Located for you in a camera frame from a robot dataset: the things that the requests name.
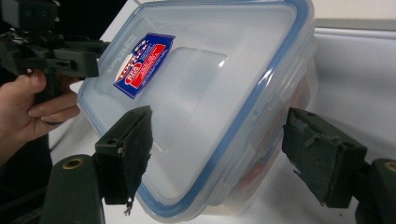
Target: container lid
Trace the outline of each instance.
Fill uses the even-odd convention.
[[[182,220],[202,209],[191,205],[205,204],[197,196],[217,184],[209,177],[233,155],[230,142],[303,44],[312,14],[298,0],[163,1],[132,13],[78,100],[100,135],[126,111],[151,106],[154,144],[138,190],[148,213]]]

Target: human hand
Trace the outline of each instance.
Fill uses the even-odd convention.
[[[0,87],[0,165],[6,162],[25,143],[32,141],[58,125],[78,115],[77,95],[70,90],[76,77],[59,76],[61,95],[35,105],[35,94],[46,87],[45,75],[34,70],[18,76]]]

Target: product label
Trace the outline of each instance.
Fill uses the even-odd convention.
[[[135,98],[155,76],[172,48],[174,36],[147,34],[126,57],[114,86]]]

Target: plastic food container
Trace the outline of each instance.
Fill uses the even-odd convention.
[[[276,159],[290,106],[318,83],[311,2],[141,5],[78,101],[99,135],[150,105],[154,144],[136,197],[161,222],[243,211]]]

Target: clear plastic container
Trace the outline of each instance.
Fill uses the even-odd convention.
[[[318,88],[309,1],[163,1],[137,8],[78,101],[103,135],[150,105],[137,199],[161,222],[237,214],[279,152],[290,106]]]

